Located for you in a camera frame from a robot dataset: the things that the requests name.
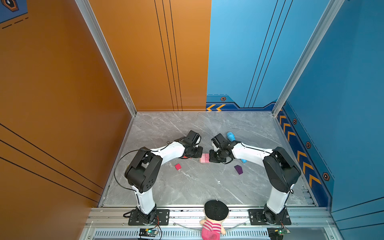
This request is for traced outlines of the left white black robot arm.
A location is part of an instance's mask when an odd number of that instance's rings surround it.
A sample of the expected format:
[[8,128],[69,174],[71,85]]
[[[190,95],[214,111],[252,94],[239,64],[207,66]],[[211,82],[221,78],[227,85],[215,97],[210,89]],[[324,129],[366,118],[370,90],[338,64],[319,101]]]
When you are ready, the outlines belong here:
[[157,206],[153,198],[154,186],[160,168],[174,159],[198,159],[203,154],[199,146],[201,136],[194,132],[157,149],[140,148],[125,171],[127,179],[137,199],[136,211],[147,223],[156,217]]

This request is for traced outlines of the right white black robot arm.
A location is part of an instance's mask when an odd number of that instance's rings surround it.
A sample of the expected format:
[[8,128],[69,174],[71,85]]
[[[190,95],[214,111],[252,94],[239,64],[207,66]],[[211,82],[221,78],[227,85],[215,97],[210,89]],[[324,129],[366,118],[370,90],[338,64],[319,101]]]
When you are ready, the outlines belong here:
[[281,223],[287,219],[286,203],[294,193],[294,186],[301,176],[298,164],[282,147],[263,149],[246,145],[240,141],[230,141],[222,134],[212,138],[214,146],[210,150],[209,160],[212,163],[228,164],[227,158],[246,160],[265,168],[270,184],[270,197],[264,207],[264,221],[270,225]]

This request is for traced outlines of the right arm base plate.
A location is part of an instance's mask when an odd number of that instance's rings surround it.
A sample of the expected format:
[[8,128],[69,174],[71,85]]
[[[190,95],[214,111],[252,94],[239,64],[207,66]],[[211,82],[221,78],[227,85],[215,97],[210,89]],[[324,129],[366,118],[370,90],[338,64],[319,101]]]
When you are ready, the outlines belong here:
[[284,225],[292,224],[288,209],[284,208],[279,214],[275,214],[271,210],[249,209],[249,219],[252,226],[256,225]]

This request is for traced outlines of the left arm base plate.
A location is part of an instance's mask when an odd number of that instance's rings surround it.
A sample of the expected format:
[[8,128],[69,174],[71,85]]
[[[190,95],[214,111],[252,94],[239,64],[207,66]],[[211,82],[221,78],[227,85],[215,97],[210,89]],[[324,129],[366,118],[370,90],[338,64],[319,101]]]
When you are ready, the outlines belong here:
[[167,226],[169,224],[170,210],[153,209],[148,215],[139,209],[132,210],[129,214],[129,226]]

